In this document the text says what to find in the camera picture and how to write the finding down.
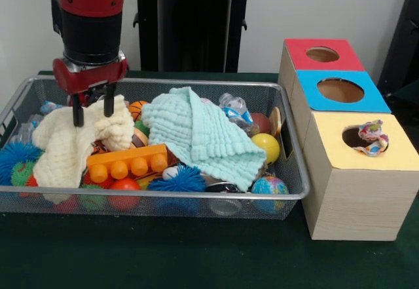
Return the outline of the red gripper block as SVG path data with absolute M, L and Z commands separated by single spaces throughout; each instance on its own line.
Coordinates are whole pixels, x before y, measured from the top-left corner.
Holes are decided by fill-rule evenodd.
M 126 58 L 117 58 L 110 64 L 99 66 L 79 65 L 67 58 L 56 58 L 52 65 L 58 86 L 69 95 L 69 105 L 73 107 L 75 127 L 84 125 L 82 104 L 85 104 L 85 100 L 80 95 L 94 87 L 106 86 L 103 113 L 106 117 L 112 116 L 116 83 L 126 74 L 128 66 Z

